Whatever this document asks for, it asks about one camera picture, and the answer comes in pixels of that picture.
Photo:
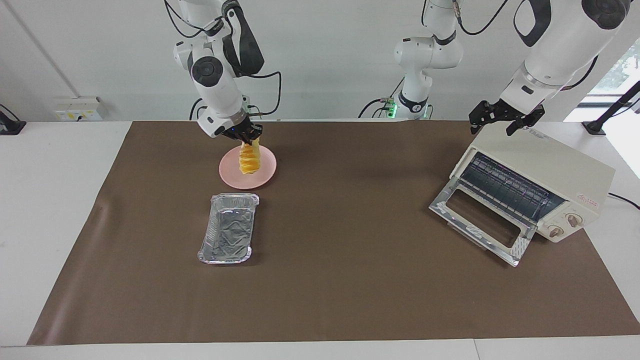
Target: table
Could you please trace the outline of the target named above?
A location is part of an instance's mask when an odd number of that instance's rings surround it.
[[[68,359],[98,353],[103,358],[138,358],[141,354],[158,358],[218,354],[222,358],[233,354],[246,359],[286,359],[314,354],[318,359],[507,359],[522,354],[531,359],[635,359],[640,354],[640,336],[19,347],[26,343],[130,125],[34,123],[20,136],[0,138],[0,345],[18,346],[0,348],[1,358]],[[536,128],[614,167],[612,192],[640,199],[640,179],[606,138],[587,135],[580,124],[547,122]],[[604,206],[603,215],[586,230],[636,318],[640,318],[640,213],[615,199],[607,199]]]

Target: oven knob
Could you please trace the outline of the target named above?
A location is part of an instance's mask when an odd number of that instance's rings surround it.
[[[561,227],[558,226],[550,226],[549,227],[549,237],[550,238],[556,238],[560,235],[564,234],[564,230],[562,230]]]
[[[567,214],[566,221],[571,225],[571,227],[578,227],[582,225],[582,218],[576,214]]]

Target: brown mat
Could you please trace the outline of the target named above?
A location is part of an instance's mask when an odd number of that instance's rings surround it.
[[[428,210],[466,123],[264,127],[278,171],[254,191],[254,255],[211,266],[196,253],[235,144],[134,123],[29,344],[640,334],[585,232],[511,268]]]

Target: plate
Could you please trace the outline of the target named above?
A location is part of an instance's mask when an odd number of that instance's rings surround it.
[[[255,189],[266,184],[276,173],[277,161],[271,150],[260,146],[260,170],[244,175],[240,171],[240,148],[235,147],[220,160],[220,178],[225,184],[238,190]]]

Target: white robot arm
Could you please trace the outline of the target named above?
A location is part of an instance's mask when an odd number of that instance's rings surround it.
[[[507,130],[533,126],[550,99],[618,33],[631,0],[522,1],[514,26],[531,52],[495,104],[480,102],[469,114],[472,133],[492,122],[513,121]]]
[[[189,71],[207,109],[198,124],[212,138],[224,135],[251,143],[262,134],[243,106],[234,78],[254,75],[264,59],[237,0],[179,0],[182,20],[200,36],[173,50]]]
[[[405,72],[403,88],[394,97],[396,117],[421,118],[433,84],[426,69],[451,69],[462,60],[453,5],[451,0],[429,0],[422,23],[433,36],[405,38],[396,45],[396,62]]]

